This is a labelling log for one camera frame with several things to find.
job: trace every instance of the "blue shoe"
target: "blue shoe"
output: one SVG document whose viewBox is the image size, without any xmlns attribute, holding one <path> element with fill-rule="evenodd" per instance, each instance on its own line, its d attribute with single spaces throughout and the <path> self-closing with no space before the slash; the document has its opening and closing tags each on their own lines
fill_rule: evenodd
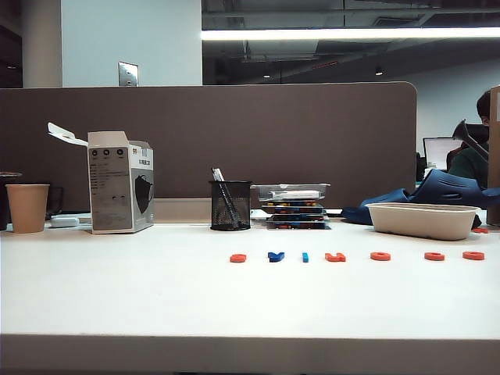
<svg viewBox="0 0 500 375">
<path fill-rule="evenodd" d="M 500 187 L 481 190 L 473 178 L 431 170 L 409 196 L 409 201 L 431 205 L 473 205 L 486 209 L 490 205 L 500 204 Z"/>
<path fill-rule="evenodd" d="M 413 194 L 409 195 L 403 189 L 394 190 L 385 195 L 365 199 L 359 207 L 346 207 L 342 209 L 341 215 L 353 223 L 373 225 L 366 204 L 379 202 L 472 205 L 486 209 L 490 205 L 500 204 L 500 187 L 481 190 L 473 178 L 431 170 Z"/>
<path fill-rule="evenodd" d="M 345 207 L 342 209 L 341 216 L 345 219 L 356 223 L 373 225 L 372 218 L 370 217 L 370 211 L 366 205 L 368 203 L 381 203 L 381 202 L 401 202 L 407 203 L 409 194 L 404 189 L 397 189 L 391 191 L 390 193 L 379 195 L 375 198 L 368 198 L 361 202 L 359 207 Z"/>
</svg>

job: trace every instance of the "ceiling light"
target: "ceiling light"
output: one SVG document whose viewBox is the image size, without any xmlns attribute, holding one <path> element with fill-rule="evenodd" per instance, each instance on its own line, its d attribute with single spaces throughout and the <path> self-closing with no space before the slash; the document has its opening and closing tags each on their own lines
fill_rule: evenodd
<svg viewBox="0 0 500 375">
<path fill-rule="evenodd" d="M 500 27 L 396 29 L 204 30 L 203 41 L 286 41 L 409 38 L 500 38 Z"/>
</svg>

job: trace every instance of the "white wall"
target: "white wall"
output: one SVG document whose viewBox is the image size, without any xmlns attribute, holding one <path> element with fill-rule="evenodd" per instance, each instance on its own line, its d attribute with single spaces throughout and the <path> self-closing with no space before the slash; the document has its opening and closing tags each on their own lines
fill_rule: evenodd
<svg viewBox="0 0 500 375">
<path fill-rule="evenodd" d="M 22 7 L 23 87 L 61 87 L 60 2 L 23 0 Z"/>
<path fill-rule="evenodd" d="M 391 80 L 406 80 L 416 87 L 416 150 L 423 155 L 422 138 L 451 137 L 462 119 L 480 123 L 476 101 L 487 89 L 500 84 L 500 59 Z"/>
<path fill-rule="evenodd" d="M 63 87 L 117 86 L 119 61 L 140 86 L 202 84 L 199 0 L 60 2 Z"/>
</svg>

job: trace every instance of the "white desk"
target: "white desk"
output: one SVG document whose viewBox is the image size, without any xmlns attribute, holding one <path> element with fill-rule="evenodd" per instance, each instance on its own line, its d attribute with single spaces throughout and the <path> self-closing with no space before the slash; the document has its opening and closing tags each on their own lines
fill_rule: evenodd
<svg viewBox="0 0 500 375">
<path fill-rule="evenodd" d="M 500 232 L 2 232 L 5 369 L 497 373 Z M 269 263 L 268 251 L 285 251 Z M 370 252 L 392 254 L 390 262 Z M 486 260 L 462 258 L 485 252 Z M 230 263 L 233 253 L 248 255 Z M 302 263 L 302 252 L 310 262 Z M 345 263 L 324 259 L 343 252 Z M 446 254 L 444 262 L 424 252 Z"/>
</svg>

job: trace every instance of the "ceiling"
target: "ceiling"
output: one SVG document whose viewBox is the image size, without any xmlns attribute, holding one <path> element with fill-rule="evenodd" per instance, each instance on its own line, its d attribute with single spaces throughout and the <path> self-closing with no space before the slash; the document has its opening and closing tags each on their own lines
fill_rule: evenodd
<svg viewBox="0 0 500 375">
<path fill-rule="evenodd" d="M 0 0 L 0 88 L 22 87 L 21 1 Z M 500 27 L 500 0 L 202 0 L 203 30 Z M 204 84 L 374 80 L 500 58 L 498 40 L 204 41 Z"/>
</svg>

